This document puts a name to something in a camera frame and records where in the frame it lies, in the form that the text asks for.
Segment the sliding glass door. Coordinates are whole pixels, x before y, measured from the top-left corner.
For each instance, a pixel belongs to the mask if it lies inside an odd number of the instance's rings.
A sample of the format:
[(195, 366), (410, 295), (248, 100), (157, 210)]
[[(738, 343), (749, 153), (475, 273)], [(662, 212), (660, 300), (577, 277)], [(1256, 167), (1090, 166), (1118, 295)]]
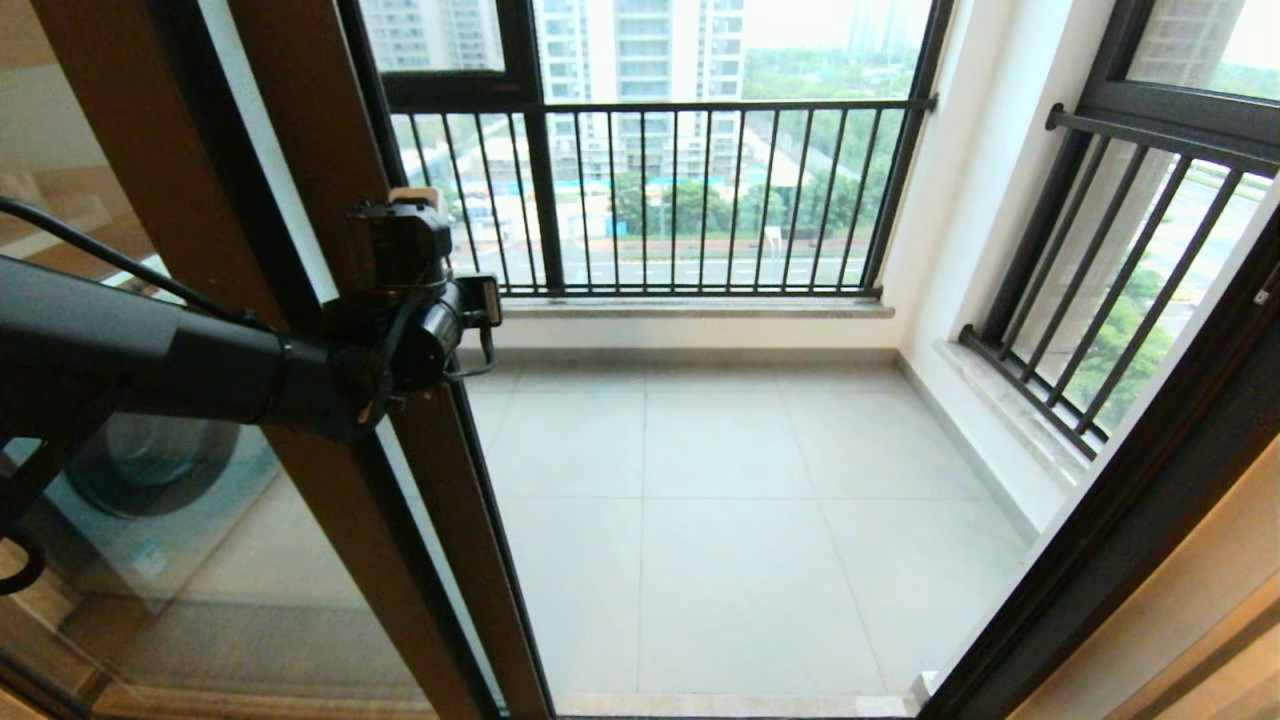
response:
[[(253, 310), (320, 328), (355, 290), (344, 214), (383, 200), (355, 0), (143, 0), (257, 263)], [(269, 430), (307, 509), (442, 720), (556, 720), (461, 380), (364, 439)]]

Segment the long grey stone window sill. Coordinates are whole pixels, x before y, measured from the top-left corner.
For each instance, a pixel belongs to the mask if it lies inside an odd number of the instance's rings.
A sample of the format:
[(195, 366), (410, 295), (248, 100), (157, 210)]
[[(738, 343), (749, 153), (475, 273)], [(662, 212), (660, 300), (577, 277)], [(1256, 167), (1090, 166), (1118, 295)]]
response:
[(877, 299), (841, 296), (518, 296), (500, 300), (506, 319), (892, 319)]

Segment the grey front-load washing machine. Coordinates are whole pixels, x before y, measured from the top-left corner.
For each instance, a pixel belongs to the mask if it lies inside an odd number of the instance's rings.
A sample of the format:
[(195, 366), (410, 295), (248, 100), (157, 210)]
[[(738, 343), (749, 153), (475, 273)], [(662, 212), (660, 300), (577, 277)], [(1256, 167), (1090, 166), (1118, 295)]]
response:
[(168, 605), (282, 465), (255, 427), (118, 414), (23, 516), (49, 570), (83, 597)]

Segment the brown framed fixed glass door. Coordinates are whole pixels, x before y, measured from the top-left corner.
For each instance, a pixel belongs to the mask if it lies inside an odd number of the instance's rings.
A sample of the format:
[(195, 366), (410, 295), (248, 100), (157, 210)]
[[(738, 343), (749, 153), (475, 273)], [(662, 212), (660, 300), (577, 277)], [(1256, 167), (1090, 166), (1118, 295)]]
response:
[[(156, 258), (138, 261), (270, 327), (252, 309), (257, 263), (219, 184), (143, 0), (31, 0)], [(172, 296), (15, 218), (0, 256), (145, 297)], [(282, 465), (223, 544), (163, 609), (78, 596), (0, 542), (0, 720), (18, 702), (79, 720), (442, 720)], [(0, 477), (37, 448), (0, 448)]]

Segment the wide black window railing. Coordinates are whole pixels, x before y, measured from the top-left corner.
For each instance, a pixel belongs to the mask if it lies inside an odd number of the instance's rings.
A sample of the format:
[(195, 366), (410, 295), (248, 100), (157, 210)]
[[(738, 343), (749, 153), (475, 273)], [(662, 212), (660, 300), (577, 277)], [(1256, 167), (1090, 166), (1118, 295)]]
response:
[(375, 108), (392, 181), (442, 193), (456, 272), (516, 299), (876, 302), (937, 97)]

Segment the short grey stone window sill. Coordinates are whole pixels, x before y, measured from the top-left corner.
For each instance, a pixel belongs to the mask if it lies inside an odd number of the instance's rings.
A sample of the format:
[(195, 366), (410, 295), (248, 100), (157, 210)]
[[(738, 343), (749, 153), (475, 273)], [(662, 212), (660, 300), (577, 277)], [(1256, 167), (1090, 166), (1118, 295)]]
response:
[(1036, 543), (1075, 497), (1091, 460), (979, 354), (947, 340), (932, 352), (961, 400), (945, 411), (954, 433), (1015, 532)]

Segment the narrow black window railing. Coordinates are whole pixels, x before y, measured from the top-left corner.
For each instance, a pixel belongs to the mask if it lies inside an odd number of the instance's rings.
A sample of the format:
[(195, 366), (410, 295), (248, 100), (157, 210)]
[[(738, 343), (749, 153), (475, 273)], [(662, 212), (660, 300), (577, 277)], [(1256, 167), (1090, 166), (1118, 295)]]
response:
[(963, 342), (1096, 457), (1155, 378), (1280, 174), (1280, 149), (1051, 108), (1059, 150), (988, 314)]

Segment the dark door frame with track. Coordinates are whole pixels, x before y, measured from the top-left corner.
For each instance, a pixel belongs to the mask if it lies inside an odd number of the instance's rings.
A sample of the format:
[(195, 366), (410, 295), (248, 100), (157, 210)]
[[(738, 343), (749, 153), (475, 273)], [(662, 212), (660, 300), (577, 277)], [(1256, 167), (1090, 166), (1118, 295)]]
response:
[(915, 720), (1007, 720), (1280, 433), (1280, 208), (1149, 406)]

